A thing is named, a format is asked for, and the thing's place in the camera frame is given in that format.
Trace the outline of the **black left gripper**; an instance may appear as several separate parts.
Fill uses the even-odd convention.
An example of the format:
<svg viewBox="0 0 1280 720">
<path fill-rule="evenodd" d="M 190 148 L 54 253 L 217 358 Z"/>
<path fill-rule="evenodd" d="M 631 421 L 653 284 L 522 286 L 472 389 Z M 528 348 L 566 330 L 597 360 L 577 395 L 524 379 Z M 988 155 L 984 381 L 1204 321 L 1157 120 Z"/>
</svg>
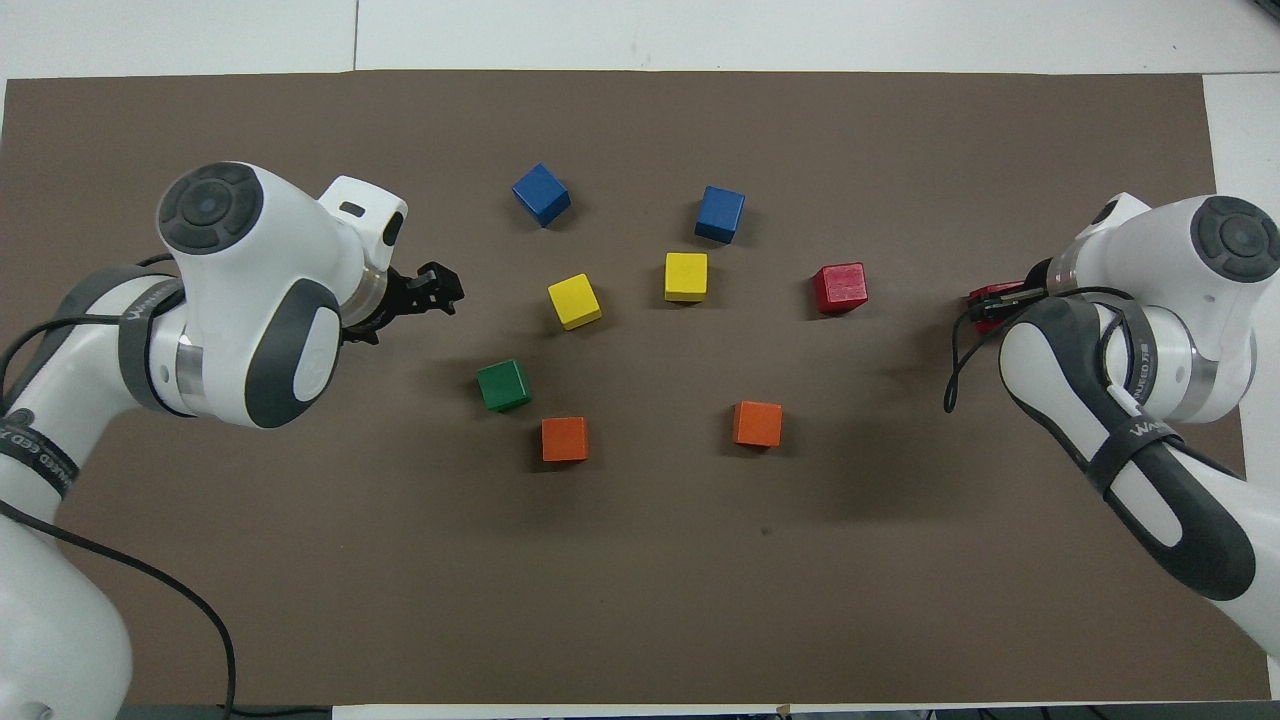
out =
<svg viewBox="0 0 1280 720">
<path fill-rule="evenodd" d="M 426 296 L 424 304 L 417 291 Z M 378 332 L 398 316 L 422 313 L 444 313 L 447 316 L 454 316 L 458 311 L 457 304 L 465 299 L 458 275 L 440 263 L 426 263 L 419 268 L 417 291 L 410 288 L 410 281 L 390 268 L 387 288 L 379 304 L 365 320 L 343 328 L 343 345 L 379 345 Z"/>
</svg>

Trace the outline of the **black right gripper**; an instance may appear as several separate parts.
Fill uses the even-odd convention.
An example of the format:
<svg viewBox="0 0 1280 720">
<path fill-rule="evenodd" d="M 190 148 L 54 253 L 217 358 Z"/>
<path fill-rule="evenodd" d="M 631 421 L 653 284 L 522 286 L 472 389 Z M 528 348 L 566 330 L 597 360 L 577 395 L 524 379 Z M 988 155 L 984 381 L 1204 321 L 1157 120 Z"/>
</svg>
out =
<svg viewBox="0 0 1280 720">
<path fill-rule="evenodd" d="M 1060 295 L 1057 258 L 1046 258 L 1027 273 L 1027 284 L 992 284 L 984 292 L 984 304 L 972 306 L 975 332 L 992 332 L 1016 314 L 1021 305 Z"/>
</svg>

